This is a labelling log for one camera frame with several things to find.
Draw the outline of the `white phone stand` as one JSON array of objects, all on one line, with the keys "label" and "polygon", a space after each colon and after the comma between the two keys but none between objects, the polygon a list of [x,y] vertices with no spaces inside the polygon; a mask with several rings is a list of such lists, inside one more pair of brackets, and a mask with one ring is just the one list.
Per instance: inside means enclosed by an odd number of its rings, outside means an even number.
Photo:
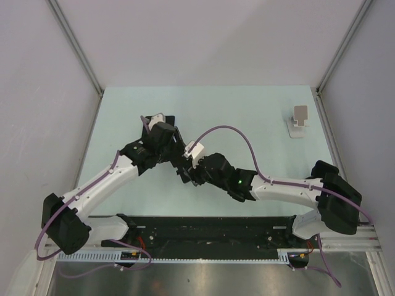
[{"label": "white phone stand", "polygon": [[301,139],[306,136],[309,119],[309,109],[307,105],[295,105],[293,114],[286,119],[288,134],[291,139]]}]

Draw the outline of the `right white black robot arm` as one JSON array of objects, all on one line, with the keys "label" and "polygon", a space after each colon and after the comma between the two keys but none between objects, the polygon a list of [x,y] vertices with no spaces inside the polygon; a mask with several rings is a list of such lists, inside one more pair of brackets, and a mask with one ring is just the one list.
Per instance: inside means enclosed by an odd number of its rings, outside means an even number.
[{"label": "right white black robot arm", "polygon": [[285,241],[300,247],[307,239],[333,231],[354,235],[359,226],[362,196],[338,174],[338,169],[317,161],[307,179],[263,179],[256,170],[235,168],[220,153],[193,162],[184,159],[177,168],[184,183],[211,184],[238,202],[277,200],[308,207],[309,212],[291,218]]}]

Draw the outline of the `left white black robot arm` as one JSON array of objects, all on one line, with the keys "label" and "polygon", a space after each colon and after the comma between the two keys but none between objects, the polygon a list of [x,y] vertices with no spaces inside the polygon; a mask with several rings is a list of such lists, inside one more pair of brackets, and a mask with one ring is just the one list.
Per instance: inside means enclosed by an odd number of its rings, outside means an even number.
[{"label": "left white black robot arm", "polygon": [[44,199],[35,247],[47,235],[67,255],[80,250],[92,230],[86,220],[98,205],[157,164],[176,164],[184,151],[179,129],[165,120],[152,119],[146,133],[117,151],[112,163],[93,179],[60,197],[52,193]]}]

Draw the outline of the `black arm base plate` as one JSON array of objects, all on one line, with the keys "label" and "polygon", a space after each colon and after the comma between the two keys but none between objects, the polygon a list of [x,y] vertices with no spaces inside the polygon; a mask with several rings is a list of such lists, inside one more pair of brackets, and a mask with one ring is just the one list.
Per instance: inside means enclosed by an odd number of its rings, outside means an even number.
[{"label": "black arm base plate", "polygon": [[102,247],[135,245],[153,255],[222,257],[234,251],[257,254],[286,249],[290,252],[318,250],[317,238],[304,240],[288,231],[292,216],[270,217],[165,217],[125,216],[129,227],[120,243],[112,239]]}]

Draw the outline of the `left aluminium frame post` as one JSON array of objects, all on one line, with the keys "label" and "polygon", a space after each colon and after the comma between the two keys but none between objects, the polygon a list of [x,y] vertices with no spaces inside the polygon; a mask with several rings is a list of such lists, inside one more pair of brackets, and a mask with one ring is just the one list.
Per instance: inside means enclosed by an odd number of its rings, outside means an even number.
[{"label": "left aluminium frame post", "polygon": [[65,39],[69,43],[77,61],[80,63],[84,73],[86,74],[89,82],[91,83],[92,87],[94,88],[95,92],[101,98],[104,94],[104,89],[100,85],[100,82],[93,71],[91,63],[89,62],[83,48],[78,41],[68,19],[65,15],[63,9],[61,8],[60,4],[56,0],[46,0],[46,4],[49,7],[49,10],[53,14],[58,26],[60,27],[61,31],[63,32]]}]

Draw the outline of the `aluminium frame post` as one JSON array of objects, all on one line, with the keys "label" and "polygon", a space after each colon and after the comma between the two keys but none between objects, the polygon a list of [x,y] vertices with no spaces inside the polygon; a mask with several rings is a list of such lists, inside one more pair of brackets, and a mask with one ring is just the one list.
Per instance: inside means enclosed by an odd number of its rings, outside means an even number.
[{"label": "aluminium frame post", "polygon": [[69,43],[77,61],[80,63],[84,73],[86,74],[89,82],[91,83],[92,87],[94,88],[95,92],[101,98],[104,94],[104,89],[100,85],[100,82],[93,71],[91,63],[89,62],[83,48],[78,41],[68,19],[65,15],[63,9],[61,8],[60,4],[56,0],[46,0],[46,4],[49,7],[49,10],[53,14],[58,26],[60,27],[61,31],[63,32],[65,39]]},{"label": "aluminium frame post", "polygon": [[327,83],[329,82],[331,76],[334,74],[343,55],[346,53],[348,47],[351,45],[351,41],[354,39],[356,33],[358,32],[360,26],[362,25],[365,17],[368,15],[374,3],[374,0],[362,1],[354,18],[352,19],[351,24],[349,25],[345,35],[343,36],[333,58],[331,59],[329,66],[326,68],[318,86],[315,89],[318,96],[320,96],[325,89]]}]

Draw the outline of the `right aluminium frame post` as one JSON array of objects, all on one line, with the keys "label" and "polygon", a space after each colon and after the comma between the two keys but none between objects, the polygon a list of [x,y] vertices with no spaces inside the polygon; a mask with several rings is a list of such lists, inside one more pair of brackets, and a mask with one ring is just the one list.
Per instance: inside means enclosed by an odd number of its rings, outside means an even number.
[{"label": "right aluminium frame post", "polygon": [[345,35],[343,36],[333,58],[331,59],[329,66],[326,68],[318,86],[315,89],[318,96],[320,96],[325,89],[327,83],[329,82],[331,76],[334,74],[343,55],[346,53],[348,47],[351,45],[351,41],[354,39],[356,33],[358,32],[360,26],[362,25],[365,17],[368,15],[374,3],[374,0],[362,1],[354,18],[352,19],[351,24],[349,25]]}]

